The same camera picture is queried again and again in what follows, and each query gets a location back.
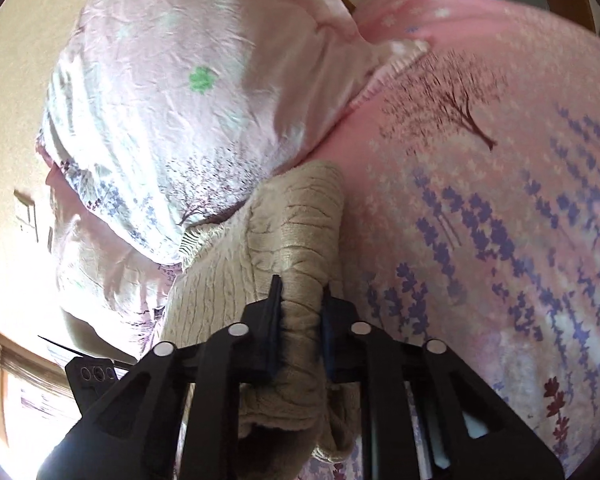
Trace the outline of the white wall switch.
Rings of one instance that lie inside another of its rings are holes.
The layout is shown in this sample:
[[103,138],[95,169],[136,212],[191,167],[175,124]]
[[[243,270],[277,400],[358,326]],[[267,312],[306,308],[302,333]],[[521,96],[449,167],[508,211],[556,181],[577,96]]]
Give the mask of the white wall switch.
[[23,237],[36,248],[52,251],[55,215],[50,204],[50,192],[30,192],[15,188],[15,218]]

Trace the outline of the pink floral bed sheet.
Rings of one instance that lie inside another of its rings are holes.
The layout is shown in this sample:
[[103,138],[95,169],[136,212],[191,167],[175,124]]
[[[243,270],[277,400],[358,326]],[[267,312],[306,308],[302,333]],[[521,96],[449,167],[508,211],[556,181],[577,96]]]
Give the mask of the pink floral bed sheet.
[[600,444],[600,38],[508,0],[367,0],[428,52],[313,152],[341,171],[344,294],[449,344],[573,478]]

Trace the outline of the pink floral pillow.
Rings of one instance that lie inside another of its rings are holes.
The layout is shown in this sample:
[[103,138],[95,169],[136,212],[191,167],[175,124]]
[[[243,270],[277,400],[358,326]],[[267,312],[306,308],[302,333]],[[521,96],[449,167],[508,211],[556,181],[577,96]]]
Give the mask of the pink floral pillow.
[[297,165],[420,58],[365,40],[341,0],[88,0],[50,77],[38,149],[161,264]]

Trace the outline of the window with curtain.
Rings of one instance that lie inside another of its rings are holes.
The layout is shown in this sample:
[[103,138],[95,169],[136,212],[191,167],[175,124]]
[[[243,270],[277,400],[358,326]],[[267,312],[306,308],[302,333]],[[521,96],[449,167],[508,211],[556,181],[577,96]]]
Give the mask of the window with curtain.
[[34,479],[80,418],[57,364],[0,335],[0,466],[13,479]]

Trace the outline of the beige cable knit sweater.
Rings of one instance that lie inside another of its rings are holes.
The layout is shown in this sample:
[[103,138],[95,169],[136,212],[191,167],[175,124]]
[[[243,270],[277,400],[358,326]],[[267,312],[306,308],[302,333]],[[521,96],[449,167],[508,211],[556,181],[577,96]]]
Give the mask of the beige cable knit sweater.
[[261,183],[220,224],[190,229],[184,263],[152,339],[178,347],[236,322],[283,282],[283,359],[272,385],[240,392],[237,475],[293,479],[310,458],[345,460],[361,430],[355,385],[334,385],[318,355],[323,289],[342,293],[343,177],[314,160]]

